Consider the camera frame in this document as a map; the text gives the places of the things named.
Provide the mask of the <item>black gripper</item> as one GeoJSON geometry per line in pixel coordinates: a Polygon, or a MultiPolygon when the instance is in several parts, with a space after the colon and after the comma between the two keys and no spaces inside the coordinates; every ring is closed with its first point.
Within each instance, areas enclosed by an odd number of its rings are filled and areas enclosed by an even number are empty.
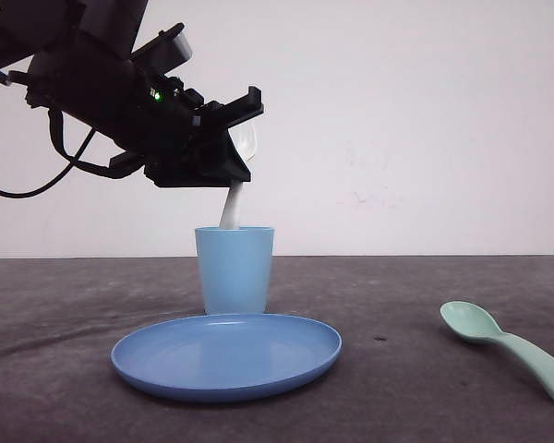
{"type": "Polygon", "coordinates": [[[47,108],[55,150],[85,172],[119,179],[143,169],[162,188],[251,181],[228,130],[262,114],[257,87],[227,104],[205,102],[178,78],[147,74],[128,60],[67,51],[33,56],[28,73],[28,104],[47,108]],[[122,154],[100,166],[67,153],[65,114],[110,138],[122,154]]]}

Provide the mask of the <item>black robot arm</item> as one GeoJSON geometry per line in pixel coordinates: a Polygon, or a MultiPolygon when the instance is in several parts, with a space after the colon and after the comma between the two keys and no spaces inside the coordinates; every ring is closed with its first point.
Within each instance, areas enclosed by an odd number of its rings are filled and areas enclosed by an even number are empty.
{"type": "Polygon", "coordinates": [[[182,23],[137,47],[143,1],[0,1],[0,83],[44,107],[54,149],[65,152],[71,115],[121,153],[107,165],[67,156],[70,167],[121,179],[142,171],[159,187],[228,187],[251,173],[229,131],[263,112],[261,92],[206,102],[172,70],[192,55],[182,23]]]}

